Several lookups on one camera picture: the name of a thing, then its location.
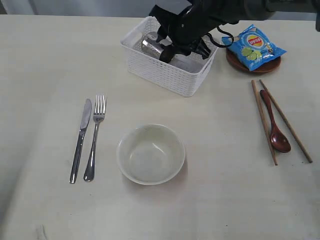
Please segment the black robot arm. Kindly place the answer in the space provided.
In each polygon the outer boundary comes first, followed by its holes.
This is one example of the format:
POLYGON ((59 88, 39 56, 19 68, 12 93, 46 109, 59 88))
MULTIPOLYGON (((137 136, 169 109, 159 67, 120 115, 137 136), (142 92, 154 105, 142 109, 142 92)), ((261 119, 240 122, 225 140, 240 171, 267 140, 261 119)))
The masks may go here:
POLYGON ((211 50, 203 36, 222 25, 235 25, 239 21, 264 21, 276 12, 320 13, 318 0, 192 0, 179 14, 155 5, 149 15, 160 24, 157 42, 170 38, 159 59, 169 63, 176 54, 191 53, 207 59, 211 50))

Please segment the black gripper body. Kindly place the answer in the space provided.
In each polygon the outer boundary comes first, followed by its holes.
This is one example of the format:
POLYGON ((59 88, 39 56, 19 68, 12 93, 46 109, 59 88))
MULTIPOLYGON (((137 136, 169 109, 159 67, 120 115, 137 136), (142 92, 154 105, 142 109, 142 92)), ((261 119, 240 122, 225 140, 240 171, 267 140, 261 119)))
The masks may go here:
POLYGON ((214 11, 212 0, 191 0, 191 5, 175 14, 155 5, 149 12, 150 17, 155 17, 158 23, 170 23, 169 36, 171 45, 189 50, 191 53, 201 55, 207 59, 211 50, 203 41, 209 31, 216 27, 216 23, 210 20, 214 11))

